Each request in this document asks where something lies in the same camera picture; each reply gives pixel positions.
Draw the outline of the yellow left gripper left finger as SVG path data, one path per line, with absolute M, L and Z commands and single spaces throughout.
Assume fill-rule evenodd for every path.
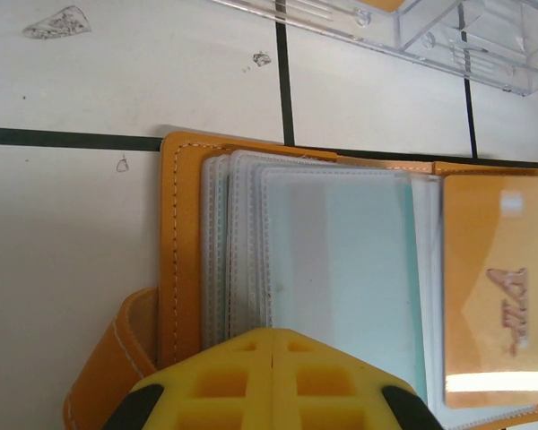
M 109 430 L 272 430 L 273 337 L 253 330 L 145 377 Z

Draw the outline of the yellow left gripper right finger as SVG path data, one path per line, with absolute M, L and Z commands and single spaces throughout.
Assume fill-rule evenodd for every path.
M 273 330 L 273 430 L 444 430 L 407 382 L 295 331 Z

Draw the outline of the teal card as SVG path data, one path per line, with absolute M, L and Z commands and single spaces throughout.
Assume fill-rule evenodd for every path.
M 411 186 L 349 185 L 330 194 L 328 216 L 332 345 L 425 398 Z

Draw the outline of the orange leather card holder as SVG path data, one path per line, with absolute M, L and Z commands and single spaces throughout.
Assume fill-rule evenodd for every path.
M 236 150 L 417 174 L 538 176 L 537 167 L 469 159 L 374 159 L 200 133 L 173 132 L 161 143 L 160 282 L 120 306 L 63 406 L 65 430 L 100 430 L 144 377 L 201 351 L 201 168 Z

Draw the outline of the clear acrylic card organizer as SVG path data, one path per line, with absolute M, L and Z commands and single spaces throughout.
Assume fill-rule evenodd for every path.
M 538 91 L 538 0 L 213 0 L 505 92 Z

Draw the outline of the gold VIP card stack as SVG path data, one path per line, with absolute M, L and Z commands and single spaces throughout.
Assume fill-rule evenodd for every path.
M 363 4 L 376 8 L 380 11 L 393 13 L 395 12 L 405 0 L 359 0 Z

